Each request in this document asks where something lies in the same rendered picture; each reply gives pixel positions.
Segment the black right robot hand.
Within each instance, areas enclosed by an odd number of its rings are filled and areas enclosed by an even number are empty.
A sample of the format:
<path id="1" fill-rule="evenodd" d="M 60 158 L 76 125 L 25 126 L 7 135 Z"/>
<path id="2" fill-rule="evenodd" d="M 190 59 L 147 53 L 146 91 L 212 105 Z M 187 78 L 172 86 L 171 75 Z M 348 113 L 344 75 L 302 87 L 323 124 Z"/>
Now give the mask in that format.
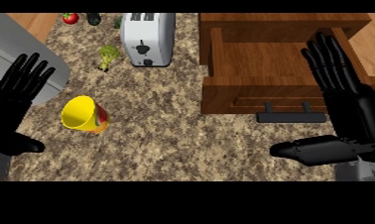
<path id="1" fill-rule="evenodd" d="M 335 134 L 277 143 L 270 155 L 308 167 L 358 160 L 375 163 L 375 90 L 360 81 L 332 36 L 317 32 L 299 52 L 321 91 Z"/>

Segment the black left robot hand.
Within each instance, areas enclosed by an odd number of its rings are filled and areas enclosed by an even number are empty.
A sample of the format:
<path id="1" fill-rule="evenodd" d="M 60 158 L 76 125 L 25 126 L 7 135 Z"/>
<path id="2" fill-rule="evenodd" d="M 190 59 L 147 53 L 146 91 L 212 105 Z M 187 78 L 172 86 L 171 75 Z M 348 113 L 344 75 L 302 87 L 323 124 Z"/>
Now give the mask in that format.
<path id="1" fill-rule="evenodd" d="M 20 54 L 0 79 L 0 154 L 41 153 L 44 144 L 16 132 L 35 96 L 56 69 L 38 60 L 39 54 Z"/>

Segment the yellow cup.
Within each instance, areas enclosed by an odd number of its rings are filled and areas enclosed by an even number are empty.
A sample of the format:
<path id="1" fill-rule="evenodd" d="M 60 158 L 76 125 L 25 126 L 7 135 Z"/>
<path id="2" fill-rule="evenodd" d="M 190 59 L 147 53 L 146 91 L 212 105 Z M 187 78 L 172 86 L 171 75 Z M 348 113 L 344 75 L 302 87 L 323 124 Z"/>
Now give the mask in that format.
<path id="1" fill-rule="evenodd" d="M 109 115 L 94 100 L 79 95 L 63 107 L 62 123 L 69 129 L 100 133 L 107 127 Z"/>

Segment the wooden drawer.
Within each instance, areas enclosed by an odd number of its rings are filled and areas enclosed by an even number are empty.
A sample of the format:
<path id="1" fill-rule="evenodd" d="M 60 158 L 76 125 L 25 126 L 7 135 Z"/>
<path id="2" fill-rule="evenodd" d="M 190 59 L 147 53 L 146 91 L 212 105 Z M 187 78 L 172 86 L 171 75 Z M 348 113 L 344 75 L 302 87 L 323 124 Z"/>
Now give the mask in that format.
<path id="1" fill-rule="evenodd" d="M 203 77 L 200 112 L 252 114 L 271 107 L 299 112 L 308 104 L 314 112 L 324 103 L 299 50 L 305 43 L 233 43 L 221 28 L 199 30 L 199 62 Z"/>

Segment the green broccoli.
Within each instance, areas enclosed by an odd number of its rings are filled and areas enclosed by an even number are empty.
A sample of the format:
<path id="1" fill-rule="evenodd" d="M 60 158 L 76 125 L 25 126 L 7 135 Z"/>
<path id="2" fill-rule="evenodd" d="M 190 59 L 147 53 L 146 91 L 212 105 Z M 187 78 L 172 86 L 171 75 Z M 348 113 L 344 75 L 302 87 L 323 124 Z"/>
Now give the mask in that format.
<path id="1" fill-rule="evenodd" d="M 107 66 L 110 61 L 118 58 L 119 56 L 119 51 L 116 49 L 116 47 L 113 45 L 106 45 L 101 46 L 98 49 L 98 55 L 100 55 L 100 65 L 98 65 L 98 69 L 103 72 L 107 72 Z"/>

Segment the wooden cabinet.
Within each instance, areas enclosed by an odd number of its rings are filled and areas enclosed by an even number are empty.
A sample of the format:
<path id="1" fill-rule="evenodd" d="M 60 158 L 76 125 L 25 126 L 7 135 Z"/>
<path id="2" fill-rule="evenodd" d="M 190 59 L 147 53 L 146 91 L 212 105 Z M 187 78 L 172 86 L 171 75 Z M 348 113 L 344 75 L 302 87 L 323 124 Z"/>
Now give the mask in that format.
<path id="1" fill-rule="evenodd" d="M 341 28 L 346 38 L 370 22 L 366 13 L 199 13 L 199 63 L 208 63 L 211 29 L 227 43 L 302 43 L 317 29 Z"/>

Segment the red tomato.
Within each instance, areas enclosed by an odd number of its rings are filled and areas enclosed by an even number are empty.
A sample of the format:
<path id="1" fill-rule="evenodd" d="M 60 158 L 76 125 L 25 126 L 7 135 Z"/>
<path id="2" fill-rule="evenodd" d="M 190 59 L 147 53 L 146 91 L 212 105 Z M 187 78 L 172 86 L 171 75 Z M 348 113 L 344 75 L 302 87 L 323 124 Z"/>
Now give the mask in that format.
<path id="1" fill-rule="evenodd" d="M 76 13 L 66 13 L 63 16 L 62 16 L 62 20 L 63 22 L 67 24 L 67 25 L 72 25 L 78 22 L 79 20 L 79 15 Z"/>

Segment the silver toaster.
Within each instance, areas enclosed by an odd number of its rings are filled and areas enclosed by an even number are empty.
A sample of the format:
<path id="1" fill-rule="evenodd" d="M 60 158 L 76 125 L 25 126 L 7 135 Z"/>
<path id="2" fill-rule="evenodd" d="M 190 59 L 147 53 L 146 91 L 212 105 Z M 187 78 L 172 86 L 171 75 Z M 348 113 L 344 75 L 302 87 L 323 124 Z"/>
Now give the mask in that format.
<path id="1" fill-rule="evenodd" d="M 165 67 L 172 58 L 175 14 L 124 13 L 119 39 L 134 66 Z"/>

